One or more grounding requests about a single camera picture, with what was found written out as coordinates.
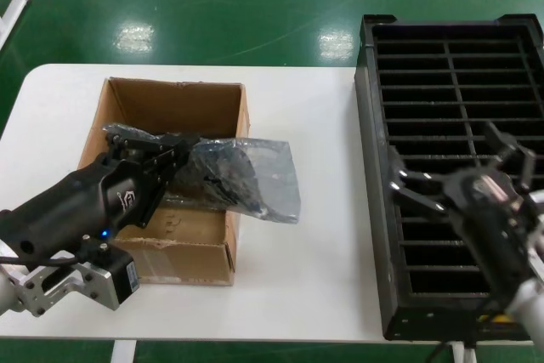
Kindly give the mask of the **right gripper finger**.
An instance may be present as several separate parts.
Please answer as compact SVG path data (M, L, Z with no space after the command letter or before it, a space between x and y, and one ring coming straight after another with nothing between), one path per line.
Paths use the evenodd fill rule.
M409 170L392 145L388 147L388 159L388 187L398 206L420 214L447 214L441 202L444 175Z
M503 169L508 163L518 165L518 189L530 189L536 170L536 154L521 145L510 133L500 131L493 122L484 126L484 137L495 155L488 161L487 167Z

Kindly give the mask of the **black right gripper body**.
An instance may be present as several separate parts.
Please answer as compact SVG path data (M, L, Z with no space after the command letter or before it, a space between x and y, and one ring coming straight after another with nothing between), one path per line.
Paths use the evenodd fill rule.
M527 241L536 231L543 204L534 193L518 193L505 173L487 167L445 178L444 196L454 231L479 266L490 295L502 308L533 278Z

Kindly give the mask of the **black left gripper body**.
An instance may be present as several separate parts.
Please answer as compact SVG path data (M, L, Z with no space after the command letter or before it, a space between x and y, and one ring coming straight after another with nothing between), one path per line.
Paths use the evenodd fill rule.
M143 162L100 155L17 208L1 212L1 242L14 253L3 264L58 266L60 251L74 250L82 238L113 238L138 225Z

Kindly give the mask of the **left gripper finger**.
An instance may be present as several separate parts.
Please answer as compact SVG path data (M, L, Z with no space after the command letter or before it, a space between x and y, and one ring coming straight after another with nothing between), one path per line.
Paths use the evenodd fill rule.
M138 227L146 227L176 172L187 163L187 150L168 150L143 162Z
M115 159L150 159L168 151L183 155L196 145L195 135L165 133L145 137L137 134L107 133L109 155Z

